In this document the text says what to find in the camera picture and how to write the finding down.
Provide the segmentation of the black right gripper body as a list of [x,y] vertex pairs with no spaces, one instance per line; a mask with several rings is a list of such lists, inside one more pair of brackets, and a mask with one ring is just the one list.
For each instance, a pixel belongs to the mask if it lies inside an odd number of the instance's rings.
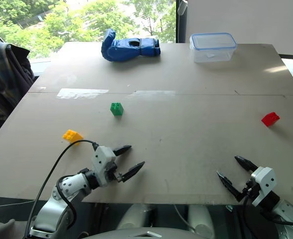
[[260,194],[260,185],[254,180],[249,179],[246,182],[246,187],[240,192],[237,196],[237,201],[242,201],[246,196],[249,197],[252,201],[254,201]]

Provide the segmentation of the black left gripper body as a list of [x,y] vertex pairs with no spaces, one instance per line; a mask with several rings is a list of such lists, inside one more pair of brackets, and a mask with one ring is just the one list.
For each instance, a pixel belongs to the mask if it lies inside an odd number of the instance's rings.
[[117,172],[117,165],[116,163],[112,162],[109,164],[107,169],[107,179],[108,181],[117,181],[123,182],[123,176],[121,173]]

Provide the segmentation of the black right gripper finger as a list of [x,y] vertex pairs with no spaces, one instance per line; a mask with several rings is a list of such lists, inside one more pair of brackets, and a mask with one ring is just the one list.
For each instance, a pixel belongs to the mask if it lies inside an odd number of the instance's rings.
[[243,199],[243,193],[239,192],[232,184],[232,182],[219,171],[216,172],[224,187],[235,197],[237,201]]
[[242,168],[244,168],[246,171],[252,171],[254,172],[255,170],[258,169],[258,166],[252,163],[251,161],[241,157],[241,156],[234,156],[235,160],[241,165]]

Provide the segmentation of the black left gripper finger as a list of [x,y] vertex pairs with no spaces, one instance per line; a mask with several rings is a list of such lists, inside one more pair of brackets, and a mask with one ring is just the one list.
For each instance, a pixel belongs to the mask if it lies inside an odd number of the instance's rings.
[[113,150],[115,156],[120,156],[131,149],[131,145],[124,145]]
[[131,179],[133,176],[135,176],[141,170],[141,168],[144,166],[144,164],[145,164],[145,162],[143,161],[143,162],[136,164],[132,168],[130,168],[127,173],[122,175],[122,182],[126,182],[129,179]]

